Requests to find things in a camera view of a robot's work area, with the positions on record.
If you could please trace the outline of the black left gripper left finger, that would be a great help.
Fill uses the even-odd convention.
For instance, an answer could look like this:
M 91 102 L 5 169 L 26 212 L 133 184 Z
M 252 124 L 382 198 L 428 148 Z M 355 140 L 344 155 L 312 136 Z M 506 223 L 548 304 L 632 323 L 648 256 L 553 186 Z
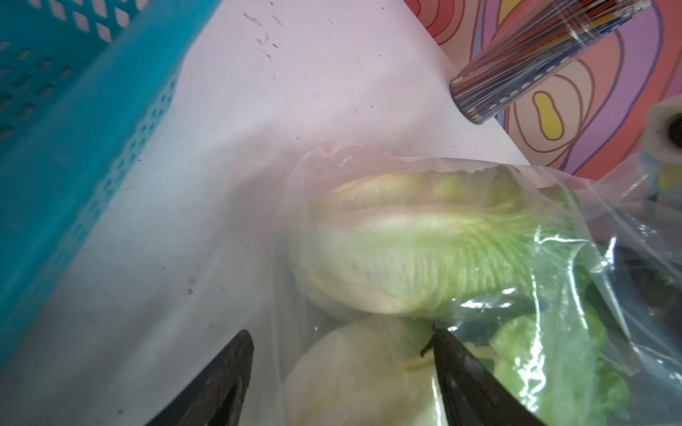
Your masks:
M 250 333 L 238 332 L 147 426 L 238 425 L 250 384 L 253 355 Z

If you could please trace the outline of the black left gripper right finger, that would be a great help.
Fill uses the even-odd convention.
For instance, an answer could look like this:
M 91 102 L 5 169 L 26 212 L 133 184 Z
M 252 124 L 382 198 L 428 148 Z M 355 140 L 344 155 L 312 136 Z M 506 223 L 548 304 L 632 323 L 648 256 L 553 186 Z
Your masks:
M 432 330 L 420 354 L 433 352 L 449 425 L 545 426 L 449 330 Z

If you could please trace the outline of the chinese cabbage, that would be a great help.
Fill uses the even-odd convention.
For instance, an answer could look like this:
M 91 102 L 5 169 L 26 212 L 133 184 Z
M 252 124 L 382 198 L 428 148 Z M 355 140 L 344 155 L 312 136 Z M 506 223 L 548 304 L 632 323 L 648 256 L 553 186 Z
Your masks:
M 296 217 L 298 285 L 341 319 L 529 309 L 590 284 L 577 197 L 512 166 L 387 173 L 332 188 Z
M 286 425 L 445 425 L 427 321 L 369 316 L 315 343 L 282 385 Z

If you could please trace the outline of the zip bag with blue slider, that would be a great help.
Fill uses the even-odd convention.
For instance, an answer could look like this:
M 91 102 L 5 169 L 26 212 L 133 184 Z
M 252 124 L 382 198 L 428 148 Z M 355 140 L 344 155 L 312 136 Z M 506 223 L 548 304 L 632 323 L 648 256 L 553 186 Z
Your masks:
M 681 211 L 623 182 L 593 182 L 512 166 L 539 186 L 577 197 L 590 284 L 546 305 L 468 308 L 444 318 L 365 313 L 341 319 L 316 305 L 289 264 L 298 214 L 324 192 L 387 173 L 476 171 L 499 163 L 399 158 L 330 142 L 295 165 L 275 234 L 280 385 L 272 420 L 283 422 L 282 385 L 328 333 L 369 316 L 427 321 L 449 330 L 545 425 L 678 425 L 681 422 Z

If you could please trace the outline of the clear cup of pencils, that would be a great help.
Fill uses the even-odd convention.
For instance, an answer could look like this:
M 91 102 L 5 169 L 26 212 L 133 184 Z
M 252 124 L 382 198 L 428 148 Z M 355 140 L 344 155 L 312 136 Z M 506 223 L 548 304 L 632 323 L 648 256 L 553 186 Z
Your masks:
M 482 124 L 623 26 L 650 1 L 531 1 L 450 82 L 459 111 Z

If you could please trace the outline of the teal plastic basket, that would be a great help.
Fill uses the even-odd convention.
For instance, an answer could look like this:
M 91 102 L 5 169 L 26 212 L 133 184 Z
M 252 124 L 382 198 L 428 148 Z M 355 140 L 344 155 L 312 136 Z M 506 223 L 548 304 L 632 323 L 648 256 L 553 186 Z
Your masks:
M 1 5 L 1 362 L 170 108 L 214 1 Z

